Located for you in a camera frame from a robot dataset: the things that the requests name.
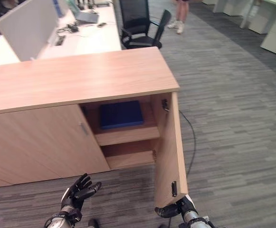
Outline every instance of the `gray carpet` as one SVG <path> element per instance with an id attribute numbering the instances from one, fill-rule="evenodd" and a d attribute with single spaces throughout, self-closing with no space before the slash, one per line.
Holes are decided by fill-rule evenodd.
<path id="1" fill-rule="evenodd" d="M 174 9 L 170 0 L 149 2 L 156 18 Z M 262 39 L 197 3 L 182 35 L 166 29 L 162 37 L 162 54 L 181 86 L 180 109 L 197 135 L 190 196 L 217 227 L 276 228 L 276 55 L 259 47 Z M 189 164 L 192 133 L 183 118 L 181 125 Z M 102 228 L 167 224 L 153 213 L 153 169 L 94 174 L 103 187 L 85 203 L 77 227 L 92 217 Z M 0 228 L 42 227 L 74 180 L 0 188 Z M 171 227 L 180 222 L 173 218 Z"/>

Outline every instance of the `desk partition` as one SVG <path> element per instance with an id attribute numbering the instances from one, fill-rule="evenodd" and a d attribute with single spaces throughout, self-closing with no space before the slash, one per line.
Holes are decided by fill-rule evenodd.
<path id="1" fill-rule="evenodd" d="M 0 33 L 20 61 L 37 58 L 57 25 L 52 0 L 27 0 L 0 17 Z"/>

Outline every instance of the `robotic hand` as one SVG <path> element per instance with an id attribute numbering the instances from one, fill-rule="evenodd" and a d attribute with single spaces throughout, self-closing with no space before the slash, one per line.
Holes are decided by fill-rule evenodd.
<path id="1" fill-rule="evenodd" d="M 181 213 L 184 224 L 179 228 L 216 228 L 209 217 L 200 217 L 189 195 L 186 195 L 175 204 L 164 208 L 155 208 L 155 212 L 162 218 L 171 218 Z"/>
<path id="2" fill-rule="evenodd" d="M 93 196 L 101 187 L 101 182 L 92 185 L 90 176 L 83 174 L 70 188 L 68 188 L 61 202 L 61 210 L 49 218 L 44 228 L 73 228 L 81 221 L 81 209 L 84 200 Z"/>

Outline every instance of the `black office chair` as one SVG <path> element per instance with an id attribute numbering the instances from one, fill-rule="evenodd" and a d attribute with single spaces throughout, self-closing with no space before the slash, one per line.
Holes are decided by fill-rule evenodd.
<path id="1" fill-rule="evenodd" d="M 171 19 L 171 13 L 164 11 L 160 24 L 151 21 L 149 18 L 149 8 L 147 0 L 120 0 L 123 28 L 121 42 L 127 49 L 144 48 L 157 46 L 162 47 L 160 42 L 164 27 Z M 158 26 L 154 38 L 148 36 L 150 24 Z M 138 38 L 132 38 L 132 35 L 144 34 Z"/>

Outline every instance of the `cabinet door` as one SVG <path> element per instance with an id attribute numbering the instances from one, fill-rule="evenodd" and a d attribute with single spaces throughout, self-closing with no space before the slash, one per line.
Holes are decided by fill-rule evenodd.
<path id="1" fill-rule="evenodd" d="M 0 114 L 0 180 L 16 184 L 108 170 L 78 105 Z"/>
<path id="2" fill-rule="evenodd" d="M 168 112 L 162 107 L 164 99 Z M 152 108 L 160 132 L 160 139 L 153 145 L 156 152 L 155 206 L 164 207 L 188 194 L 177 93 L 153 95 Z M 171 187 L 174 181 L 176 196 Z"/>

